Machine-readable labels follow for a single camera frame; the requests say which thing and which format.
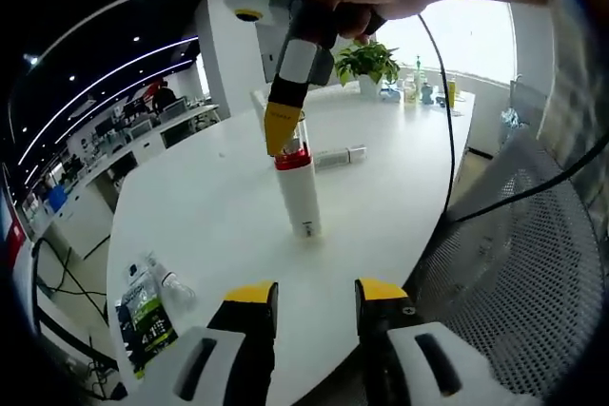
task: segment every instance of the white cabinet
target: white cabinet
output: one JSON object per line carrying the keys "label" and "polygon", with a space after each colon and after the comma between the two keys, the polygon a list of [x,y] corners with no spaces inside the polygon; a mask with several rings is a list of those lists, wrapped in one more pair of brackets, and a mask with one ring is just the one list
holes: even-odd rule
{"label": "white cabinet", "polygon": [[137,139],[133,145],[133,156],[138,165],[149,161],[165,151],[165,143],[159,133],[151,133],[144,139]]}
{"label": "white cabinet", "polygon": [[83,259],[107,238],[113,214],[93,186],[71,193],[53,224],[74,254]]}

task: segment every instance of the floor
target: floor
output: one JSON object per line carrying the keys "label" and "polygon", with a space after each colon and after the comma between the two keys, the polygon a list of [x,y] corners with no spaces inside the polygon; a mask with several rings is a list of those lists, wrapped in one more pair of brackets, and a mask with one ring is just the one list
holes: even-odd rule
{"label": "floor", "polygon": [[[486,169],[488,163],[487,159],[470,152],[465,155],[461,175],[455,185],[451,202],[456,201],[470,188]],[[106,241],[84,261],[74,260],[69,263],[69,270],[88,291],[106,293],[108,247],[109,241]],[[77,285],[70,277],[66,277],[63,288],[73,292],[79,291]],[[102,296],[91,297],[99,308],[103,310],[106,298]],[[52,300],[75,324],[80,325],[91,335],[95,349],[114,358],[114,349],[108,327],[86,297],[56,293]],[[113,303],[108,304],[108,311],[113,312]]]}

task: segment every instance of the window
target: window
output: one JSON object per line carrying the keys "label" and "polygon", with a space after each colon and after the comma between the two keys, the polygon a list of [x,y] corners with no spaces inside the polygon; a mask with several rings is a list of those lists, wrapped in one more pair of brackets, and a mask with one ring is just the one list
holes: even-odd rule
{"label": "window", "polygon": [[[422,17],[436,40],[446,71],[509,84],[516,76],[516,45],[509,4],[490,0],[444,0],[427,7]],[[377,40],[394,52],[401,65],[439,68],[436,52],[417,16],[388,21]]]}

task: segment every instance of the white pillar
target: white pillar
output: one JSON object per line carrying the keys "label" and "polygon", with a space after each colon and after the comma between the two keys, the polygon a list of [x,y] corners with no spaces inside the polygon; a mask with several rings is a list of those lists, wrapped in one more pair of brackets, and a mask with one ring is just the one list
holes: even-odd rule
{"label": "white pillar", "polygon": [[265,85],[258,35],[225,6],[224,0],[203,0],[195,25],[209,93],[222,119],[253,108],[249,92]]}

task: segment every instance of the office chair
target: office chair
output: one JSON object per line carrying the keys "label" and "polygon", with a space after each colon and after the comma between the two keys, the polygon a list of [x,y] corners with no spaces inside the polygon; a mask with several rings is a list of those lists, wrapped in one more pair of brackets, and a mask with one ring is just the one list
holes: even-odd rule
{"label": "office chair", "polygon": [[427,321],[485,354],[514,393],[547,397],[599,321],[599,244],[569,181],[466,222],[457,219],[560,172],[519,130],[446,213],[405,285]]}

